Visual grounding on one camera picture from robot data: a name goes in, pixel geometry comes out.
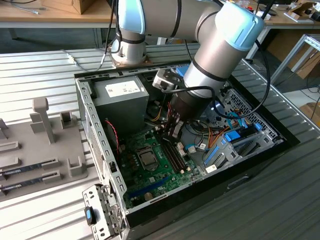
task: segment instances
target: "label sticker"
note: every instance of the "label sticker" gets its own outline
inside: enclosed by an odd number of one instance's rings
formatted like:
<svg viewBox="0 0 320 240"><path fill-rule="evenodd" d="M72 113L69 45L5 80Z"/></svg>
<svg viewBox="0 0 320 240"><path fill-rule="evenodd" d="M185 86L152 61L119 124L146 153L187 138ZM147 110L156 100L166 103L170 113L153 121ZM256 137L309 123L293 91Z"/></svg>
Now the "label sticker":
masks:
<svg viewBox="0 0 320 240"><path fill-rule="evenodd" d="M209 173L217 170L217 167L216 167L216 165L213 164L213 165L211 165L211 166L208 166L205 170L206 170L206 172L209 174Z"/></svg>
<svg viewBox="0 0 320 240"><path fill-rule="evenodd" d="M199 148L204 150L206 148L206 145L204 143L201 143Z"/></svg>
<svg viewBox="0 0 320 240"><path fill-rule="evenodd" d="M119 82L105 86L110 98L140 92L135 81Z"/></svg>

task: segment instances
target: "light blue joint cap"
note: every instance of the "light blue joint cap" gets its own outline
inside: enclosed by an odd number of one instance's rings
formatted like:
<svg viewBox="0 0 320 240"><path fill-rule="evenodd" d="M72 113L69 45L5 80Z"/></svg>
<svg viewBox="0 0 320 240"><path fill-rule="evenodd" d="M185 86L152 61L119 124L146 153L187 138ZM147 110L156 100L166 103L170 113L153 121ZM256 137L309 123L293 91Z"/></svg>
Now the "light blue joint cap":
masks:
<svg viewBox="0 0 320 240"><path fill-rule="evenodd" d="M144 34L145 15L140 0L119 0L119 26L127 31Z"/></svg>
<svg viewBox="0 0 320 240"><path fill-rule="evenodd" d="M264 27L264 21L252 12L227 2L216 14L215 25L228 44L249 51Z"/></svg>

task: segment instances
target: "black cable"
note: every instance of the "black cable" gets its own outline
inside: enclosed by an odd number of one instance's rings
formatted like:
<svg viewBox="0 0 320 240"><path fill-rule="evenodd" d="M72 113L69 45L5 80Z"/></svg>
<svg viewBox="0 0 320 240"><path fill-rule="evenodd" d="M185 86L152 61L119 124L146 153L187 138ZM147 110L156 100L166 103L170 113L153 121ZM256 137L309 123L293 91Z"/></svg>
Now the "black cable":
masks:
<svg viewBox="0 0 320 240"><path fill-rule="evenodd" d="M184 44L185 44L185 48L188 52L188 56L189 56L189 59L190 59L190 63L192 62L192 57L191 57L191 54L190 54L190 51L189 51L189 48L188 48L188 44L187 44L187 40L184 40Z"/></svg>
<svg viewBox="0 0 320 240"><path fill-rule="evenodd" d="M304 95L306 95L308 98L310 98L311 100L313 100L313 101L315 101L315 102L317 101L317 100L315 100L314 98L310 97L309 95L305 94L304 91L302 91L302 90L300 90L300 91L301 91Z"/></svg>
<svg viewBox="0 0 320 240"><path fill-rule="evenodd" d="M6 3L12 3L12 4L30 4L38 0L31 0L31 1L26 1L26 2L19 2L19 1L10 1L10 0L1 0L2 2Z"/></svg>
<svg viewBox="0 0 320 240"><path fill-rule="evenodd" d="M318 100L317 100L316 103L315 103L315 106L314 106L314 109L313 109L313 113L312 113L311 118L310 118L311 120L312 120L312 118L313 118L314 115L315 115L315 112L316 112L316 109L317 109L317 106L318 106L319 101L320 101L320 96L319 96Z"/></svg>
<svg viewBox="0 0 320 240"><path fill-rule="evenodd" d="M111 51L111 54L117 54L120 49L121 49L121 42L122 42L122 34L120 31L120 27L119 27L119 0L114 0L116 1L116 5L115 5L115 16L116 16L116 22L115 22L115 29L116 29L116 37L113 39L112 43L118 38L118 49L116 51Z"/></svg>
<svg viewBox="0 0 320 240"><path fill-rule="evenodd" d="M261 102L258 104L258 106L256 106L250 112L245 113L245 114L243 114L241 116L227 116L227 115L224 115L224 114L220 113L218 111L218 109L217 109L217 106L216 106L216 93L215 93L215 90L210 86L192 86L192 87L179 88L179 89L174 89L174 90L161 89L161 91L163 93L165 93L165 94L175 94L175 93L189 92L189 91L194 91L194 90L210 90L211 93L212 93L212 105L213 105L213 109L216 112L216 114L218 114L222 118L231 119L231 120L237 120L237 119L245 118L245 117L253 114L255 111L257 111L264 104L264 102L266 101L266 99L268 97L268 94L269 94L269 91L270 91L270 85L271 85L271 76L270 76L270 69L269 69L269 63L268 63L267 57L263 54L262 47L261 47L261 45L260 45L258 40L255 40L255 44L258 46L258 48L259 48L259 50L260 50L260 52L262 54L262 58L264 60L264 63L265 63L266 81L267 82L266 82L265 94L264 94Z"/></svg>
<svg viewBox="0 0 320 240"><path fill-rule="evenodd" d="M224 4L222 2L220 2L219 0L212 0L213 2L215 2L216 4L218 4L220 7L223 7Z"/></svg>
<svg viewBox="0 0 320 240"><path fill-rule="evenodd" d="M265 7L265 10L264 10L264 12L263 12L263 14L262 14L262 16L261 16L261 18L262 18L263 20L264 20L265 17L267 16L268 12L270 11L270 9L271 9L271 7L272 7L272 5L274 4L275 1L276 1L276 0L271 0L271 1L268 3L268 5Z"/></svg>
<svg viewBox="0 0 320 240"><path fill-rule="evenodd" d="M110 36L110 31L111 31L111 26L112 26L112 22L114 20L114 11L115 11L115 5L116 5L116 0L113 0L111 3L111 16L110 16L110 22L109 22L109 26L108 26L108 31L106 32L106 38L105 38L105 50L104 50L104 54L107 54L108 51L108 41L109 41L109 36Z"/></svg>

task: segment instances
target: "workbench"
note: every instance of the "workbench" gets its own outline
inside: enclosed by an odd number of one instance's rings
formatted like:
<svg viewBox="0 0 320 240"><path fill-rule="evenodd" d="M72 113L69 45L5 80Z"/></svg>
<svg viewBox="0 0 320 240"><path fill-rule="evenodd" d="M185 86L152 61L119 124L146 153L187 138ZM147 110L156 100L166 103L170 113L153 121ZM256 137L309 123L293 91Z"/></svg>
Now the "workbench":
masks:
<svg viewBox="0 0 320 240"><path fill-rule="evenodd" d="M257 2L251 0L250 6L256 10ZM262 43L271 29L320 29L320 22L313 21L313 23L297 23L285 16L287 10L283 8L272 8L276 12L276 16L271 16L270 20L264 20L264 27L259 37L257 38ZM247 59L252 59L258 50L257 45L253 45L252 49L247 54Z"/></svg>
<svg viewBox="0 0 320 240"><path fill-rule="evenodd" d="M42 5L38 0L23 7L40 8ZM83 14L45 8L39 10L38 15L0 1L0 28L107 28L110 23L111 8L106 0L96 0Z"/></svg>
<svg viewBox="0 0 320 240"><path fill-rule="evenodd" d="M190 44L194 55L199 45ZM69 51L94 70L103 52ZM147 46L154 63L187 60L185 46ZM0 118L8 124L29 121L32 98L46 97L48 114L72 111L79 117L74 74L81 72L61 51L0 55ZM111 69L109 57L102 67ZM233 76L261 100L266 80L244 60ZM320 130L275 87L265 107L300 141L258 176L184 218L145 237L161 239L318 239L320 229ZM88 177L0 202L1 239L93 239L82 191L99 182L88 142L81 131Z"/></svg>

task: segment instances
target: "power cable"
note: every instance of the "power cable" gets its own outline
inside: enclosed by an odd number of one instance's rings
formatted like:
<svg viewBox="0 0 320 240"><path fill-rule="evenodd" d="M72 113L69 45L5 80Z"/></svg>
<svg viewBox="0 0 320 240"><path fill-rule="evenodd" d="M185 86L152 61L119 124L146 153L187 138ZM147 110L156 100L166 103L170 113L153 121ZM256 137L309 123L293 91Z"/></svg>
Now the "power cable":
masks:
<svg viewBox="0 0 320 240"><path fill-rule="evenodd" d="M165 93L165 94L175 94L175 93L189 92L189 91L194 91L194 90L210 90L211 94L212 94L213 109L216 112L216 114L218 114L220 117L225 118L225 119L231 119L231 120L237 120L237 119L242 119L242 118L248 117L249 115L251 115L255 111L257 111L264 104L264 102L266 101L266 99L268 97L268 94L269 94L269 91L270 91L270 86L271 86L271 76L270 76L270 69L269 69L269 63L268 63L267 57L263 53L262 47L261 47L261 45L260 45L258 40L255 40L255 44L258 46L258 48L260 50L260 53L262 54L262 58L264 60L264 63L265 63L267 83L266 83L265 94L264 94L261 102L253 110L251 110L250 112L245 113L245 114L240 115L240 116L227 116L227 115L224 115L224 114L220 113L218 111L218 109L217 109L217 106L216 106L216 93L215 93L215 90L210 86L193 86L193 87L179 88L179 89L174 89L174 90L161 89L161 91L163 93Z"/></svg>
<svg viewBox="0 0 320 240"><path fill-rule="evenodd" d="M189 51L189 47L188 47L188 44L187 44L187 40L184 40L184 44L185 44L185 48L188 52L188 56L189 56L189 59L190 59L190 63L192 62L192 57L191 57L191 54L190 54L190 51Z"/></svg>
<svg viewBox="0 0 320 240"><path fill-rule="evenodd" d="M96 71L99 71L102 67L102 65L104 64L105 62L105 59L106 59L106 56L107 56L107 51L108 51L108 40L109 40L109 35L110 35L110 31L111 31L111 26L112 26L112 21L114 19L114 12L115 12L115 6L118 4L116 4L116 2L118 2L119 0L113 0L112 1L112 4L111 4L111 16L110 16L110 22L109 22L109 28L108 28L108 32L107 32L107 35L106 35L106 41L105 41L105 49L104 49L104 52L103 52L103 56L102 56L102 59L101 59L101 62L100 62L100 65L97 69L91 71L91 70L88 70L88 69L85 69L84 67L82 67L78 62L77 60L70 54L68 53L66 50L61 50L62 52L66 53L67 57L72 61L72 63L74 65L76 65L77 67L79 67L80 69L82 69L83 71L86 71L86 72L96 72Z"/></svg>

